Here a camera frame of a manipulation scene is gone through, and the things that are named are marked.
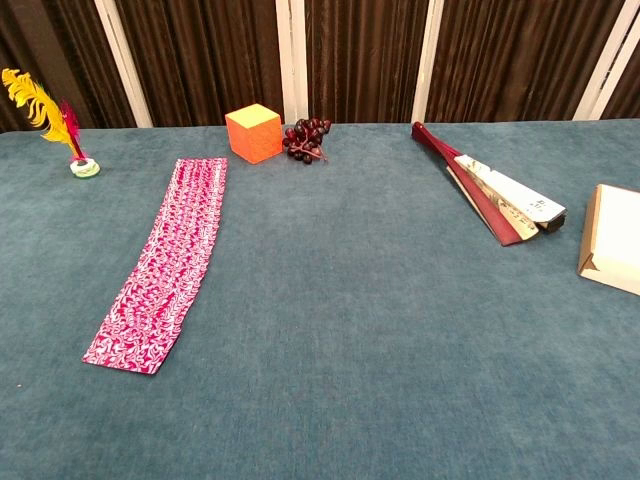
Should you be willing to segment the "brown curtain panel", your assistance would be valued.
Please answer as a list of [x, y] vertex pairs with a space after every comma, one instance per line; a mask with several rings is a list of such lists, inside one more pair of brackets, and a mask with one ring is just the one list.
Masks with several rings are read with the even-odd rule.
[[625, 0], [445, 0], [428, 122], [570, 120]]
[[308, 110], [336, 123], [406, 123], [429, 0], [304, 0]]
[[640, 118], [640, 43], [631, 55], [601, 118]]
[[157, 127], [284, 112], [275, 0], [114, 0]]
[[136, 125], [94, 0], [0, 0], [0, 133], [31, 128], [1, 81], [31, 74], [83, 128]]

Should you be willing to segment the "white vertical post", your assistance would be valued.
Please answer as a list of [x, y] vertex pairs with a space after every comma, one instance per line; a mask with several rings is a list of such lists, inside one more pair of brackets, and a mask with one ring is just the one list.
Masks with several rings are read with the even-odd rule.
[[445, 4], [446, 0], [429, 0], [412, 105], [411, 122], [423, 122], [425, 120]]
[[599, 55], [573, 121], [600, 120], [640, 44], [640, 0], [625, 0]]
[[304, 0], [275, 0], [284, 121], [309, 117]]
[[152, 128], [136, 65], [114, 0], [93, 0], [138, 128]]

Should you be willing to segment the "yellow pink feather shuttlecock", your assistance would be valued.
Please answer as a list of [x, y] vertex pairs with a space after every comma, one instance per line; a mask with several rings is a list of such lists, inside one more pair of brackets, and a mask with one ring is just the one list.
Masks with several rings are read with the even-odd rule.
[[100, 173], [100, 165], [81, 149], [77, 118], [68, 104], [59, 106], [28, 72], [4, 68], [0, 78], [9, 100], [17, 108], [27, 108], [30, 124], [43, 130], [41, 137], [70, 149], [69, 168], [76, 178], [88, 179]]

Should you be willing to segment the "pink patterned cloth strip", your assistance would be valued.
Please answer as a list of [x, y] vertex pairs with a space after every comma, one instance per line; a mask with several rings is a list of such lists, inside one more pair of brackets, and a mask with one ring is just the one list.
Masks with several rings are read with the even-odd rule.
[[228, 161], [182, 158], [137, 265], [96, 338], [127, 349], [171, 342], [206, 274], [221, 221]]

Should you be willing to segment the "brown cardboard box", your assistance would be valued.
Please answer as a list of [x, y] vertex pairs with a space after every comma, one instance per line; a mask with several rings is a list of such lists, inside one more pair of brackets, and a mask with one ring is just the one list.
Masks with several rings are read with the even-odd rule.
[[640, 191], [595, 187], [586, 209], [577, 272], [640, 296]]

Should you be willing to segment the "teal velvet tablecloth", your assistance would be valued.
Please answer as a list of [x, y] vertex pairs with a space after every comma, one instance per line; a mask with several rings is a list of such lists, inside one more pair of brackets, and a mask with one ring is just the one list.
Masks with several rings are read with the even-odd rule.
[[[640, 189], [640, 120], [435, 124], [567, 208], [502, 247], [406, 124], [327, 160], [222, 127], [0, 134], [0, 480], [640, 480], [640, 297], [577, 273], [600, 183]], [[229, 159], [212, 260], [153, 376], [82, 357], [181, 157]]]

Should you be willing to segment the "orange cube with yellow face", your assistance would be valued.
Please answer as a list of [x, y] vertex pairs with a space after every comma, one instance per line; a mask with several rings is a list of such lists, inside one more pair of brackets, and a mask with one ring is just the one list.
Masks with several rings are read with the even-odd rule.
[[225, 121], [231, 150], [250, 164], [282, 152], [282, 122], [275, 111], [255, 103], [227, 113]]

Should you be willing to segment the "dark red grape bunch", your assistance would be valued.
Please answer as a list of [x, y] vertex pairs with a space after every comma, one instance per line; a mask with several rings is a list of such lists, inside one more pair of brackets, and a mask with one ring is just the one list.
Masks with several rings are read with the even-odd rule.
[[299, 119], [293, 127], [287, 128], [282, 138], [284, 152], [296, 161], [306, 165], [314, 161], [327, 162], [322, 148], [323, 139], [329, 134], [332, 122], [318, 118]]

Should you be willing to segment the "red paper folding fan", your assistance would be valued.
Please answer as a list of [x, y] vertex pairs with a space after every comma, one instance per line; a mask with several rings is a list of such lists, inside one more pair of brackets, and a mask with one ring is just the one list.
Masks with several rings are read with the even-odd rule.
[[446, 171], [501, 245], [521, 243], [540, 231], [551, 233], [564, 225], [564, 206], [459, 152], [424, 124], [415, 122], [411, 136], [440, 154]]

